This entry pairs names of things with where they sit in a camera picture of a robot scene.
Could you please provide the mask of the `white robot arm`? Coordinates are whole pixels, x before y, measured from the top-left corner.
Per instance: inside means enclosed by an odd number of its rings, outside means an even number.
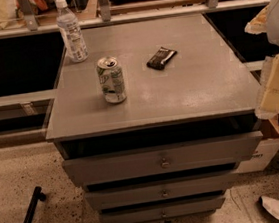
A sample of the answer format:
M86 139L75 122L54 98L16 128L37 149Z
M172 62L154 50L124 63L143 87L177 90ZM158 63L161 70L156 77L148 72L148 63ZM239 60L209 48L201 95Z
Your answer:
M246 33L266 33L268 42L279 46L279 0L271 2L245 27ZM262 65L260 89L255 114L259 119L272 119L279 114L279 53L266 57Z

